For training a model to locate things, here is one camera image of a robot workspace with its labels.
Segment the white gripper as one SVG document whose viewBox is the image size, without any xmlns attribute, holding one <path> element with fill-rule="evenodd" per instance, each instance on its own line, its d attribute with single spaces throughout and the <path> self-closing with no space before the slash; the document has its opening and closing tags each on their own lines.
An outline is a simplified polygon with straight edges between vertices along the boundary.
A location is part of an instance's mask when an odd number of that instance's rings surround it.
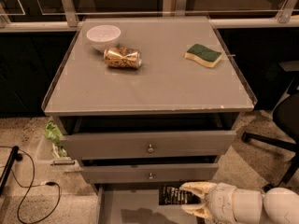
<svg viewBox="0 0 299 224">
<path fill-rule="evenodd" d="M 206 203 L 183 204 L 181 209 L 186 213 L 204 219 L 214 217 L 220 222 L 235 224 L 233 194 L 236 186 L 224 183 L 186 182 L 180 190 L 191 192 Z"/>
</svg>

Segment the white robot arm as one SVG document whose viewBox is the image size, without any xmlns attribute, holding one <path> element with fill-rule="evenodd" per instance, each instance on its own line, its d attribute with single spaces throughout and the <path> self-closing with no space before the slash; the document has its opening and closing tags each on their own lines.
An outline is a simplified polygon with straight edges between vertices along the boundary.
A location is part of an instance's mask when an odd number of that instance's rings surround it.
<svg viewBox="0 0 299 224">
<path fill-rule="evenodd" d="M 299 195 L 289 189 L 273 188 L 262 194 L 211 182 L 187 182 L 179 189 L 201 200 L 181 206 L 196 217 L 220 224 L 299 224 Z"/>
</svg>

